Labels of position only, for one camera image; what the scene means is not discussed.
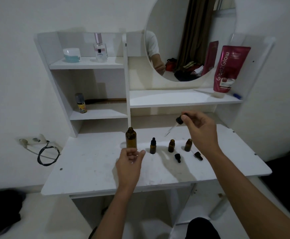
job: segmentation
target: white shelf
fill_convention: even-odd
[[[79,109],[76,107],[70,116],[70,120],[92,120],[127,117],[126,103],[91,104],[86,105],[86,108],[86,113],[80,113]]]
[[[132,118],[138,150],[147,151],[135,192],[190,186],[197,181],[216,179],[209,162],[194,157],[193,152],[198,151],[194,145],[192,152],[183,150],[190,138],[186,126],[180,125],[164,137],[170,126],[174,125],[176,117]],[[115,163],[121,149],[126,147],[126,130],[126,119],[86,121],[78,137],[67,140],[41,193],[77,196],[114,194],[118,186]],[[220,148],[244,175],[262,176],[271,173],[271,169],[232,129],[218,124],[217,132]],[[152,137],[157,141],[156,153],[153,155],[149,153]],[[167,151],[171,139],[176,143],[173,153]],[[175,160],[175,153],[180,153],[181,163]]]
[[[223,98],[212,96],[212,88],[184,89],[184,90],[131,90],[131,108],[187,106],[187,105],[213,105],[242,103],[227,93]]]
[[[108,57],[107,62],[99,63],[95,57],[81,57],[78,63],[67,63],[64,58],[50,64],[50,69],[123,69],[123,57]]]

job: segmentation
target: desk surface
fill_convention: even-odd
[[[157,117],[159,122],[154,122],[153,119]],[[118,126],[118,119],[93,120],[81,129],[77,138],[70,137],[41,193],[90,196],[114,194],[118,186],[115,162],[121,148],[126,146],[127,125],[124,119],[120,121],[122,126]],[[138,150],[147,151],[135,191],[187,186],[198,181],[216,179],[209,162],[194,157],[198,151],[194,145],[192,152],[183,150],[190,138],[186,126],[178,126],[164,137],[174,122],[174,116],[133,118]],[[244,175],[262,176],[271,173],[271,169],[232,129],[218,124],[217,132],[221,149]],[[149,153],[152,137],[157,141],[156,153],[153,155]],[[173,153],[167,151],[171,139],[176,144]],[[180,153],[181,163],[175,160],[175,153]]]

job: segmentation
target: large amber bottle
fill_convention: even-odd
[[[126,147],[127,148],[137,148],[136,132],[132,127],[128,128],[125,133],[126,137]]]

